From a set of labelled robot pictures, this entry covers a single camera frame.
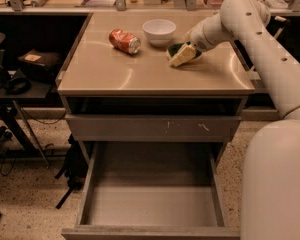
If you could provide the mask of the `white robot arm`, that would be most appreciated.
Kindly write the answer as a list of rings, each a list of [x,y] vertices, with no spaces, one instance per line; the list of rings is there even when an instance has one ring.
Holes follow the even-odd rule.
[[[257,0],[224,0],[188,32],[169,64],[232,39],[243,45],[279,119],[255,133],[244,156],[240,240],[300,240],[300,63],[268,32],[269,21]]]

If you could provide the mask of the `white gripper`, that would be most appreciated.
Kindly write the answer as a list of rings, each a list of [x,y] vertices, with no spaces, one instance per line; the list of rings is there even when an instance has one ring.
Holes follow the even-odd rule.
[[[169,60],[171,66],[178,67],[194,58],[197,50],[207,52],[222,42],[222,24],[219,15],[205,18],[192,30],[184,34],[183,40],[191,44],[183,43],[180,50]]]

